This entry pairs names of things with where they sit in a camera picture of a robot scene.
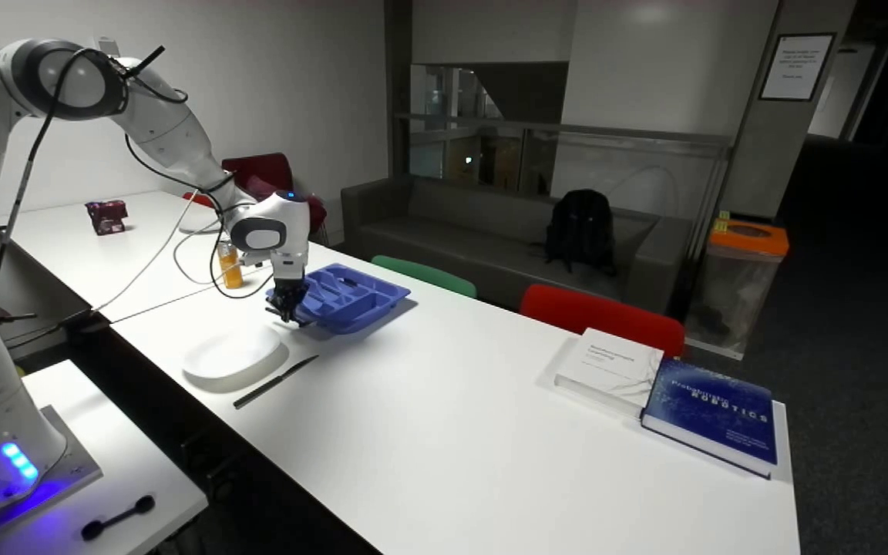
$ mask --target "white table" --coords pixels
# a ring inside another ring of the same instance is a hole
[[[115,330],[384,555],[797,555],[792,477],[762,480],[539,387],[569,333],[310,246],[413,288],[362,341],[287,333],[314,365],[235,411],[183,376],[208,328],[263,298],[196,294]]]
[[[82,441],[102,477],[62,501],[0,529],[0,555],[124,555],[152,553],[208,507],[208,495],[155,446],[71,359],[24,376],[40,407],[53,403]],[[112,518],[138,495],[157,500],[155,513],[120,522],[95,541],[80,526]]]
[[[129,205],[129,230],[124,235],[95,235],[82,204],[53,205],[53,208],[24,208],[13,230],[13,240],[50,275],[57,275],[66,287],[71,287],[86,304],[98,309],[109,321],[124,321],[142,313],[155,304],[184,298],[196,288],[208,288],[209,279],[209,246],[213,235],[194,235],[183,250],[178,258],[184,270],[200,279],[188,279],[173,266],[173,246],[188,235],[177,230],[183,208],[188,205],[183,197],[167,190],[148,193],[126,193]],[[192,217],[203,217],[209,221],[213,208],[192,205]],[[164,257],[129,287],[118,295],[171,240]]]

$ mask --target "white robotic arm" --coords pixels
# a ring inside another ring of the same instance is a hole
[[[126,130],[129,148],[146,151],[164,174],[215,199],[223,230],[235,246],[256,258],[270,258],[270,301],[282,318],[294,318],[305,294],[309,205],[277,193],[248,205],[252,199],[228,186],[228,171],[220,170],[194,110],[148,71],[155,56],[133,63],[62,41],[22,41],[0,49],[0,163],[20,116],[46,116],[46,122],[53,116],[112,116]],[[62,454],[62,435],[35,411],[0,341],[0,505],[32,492]]]

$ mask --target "red chair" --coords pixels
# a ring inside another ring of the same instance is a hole
[[[274,193],[274,190],[294,190],[294,170],[287,153],[256,153],[256,156],[228,156],[223,166],[235,174],[235,186],[256,199]],[[310,204],[310,235],[325,225],[327,208],[320,197],[309,197]]]
[[[519,301],[519,310],[573,333],[596,328],[627,335],[633,341],[654,346],[668,357],[685,351],[685,328],[679,321],[603,295],[529,282]]]

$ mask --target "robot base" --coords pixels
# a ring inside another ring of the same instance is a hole
[[[62,454],[62,459],[40,477],[37,491],[27,492],[24,500],[0,507],[0,526],[10,526],[22,518],[32,518],[57,501],[62,501],[66,495],[71,495],[75,491],[92,483],[95,477],[102,477],[98,463],[82,449],[82,444],[75,439],[75,430],[66,424],[66,418],[53,411],[43,407],[40,411],[46,416],[46,422],[66,435],[67,449]]]

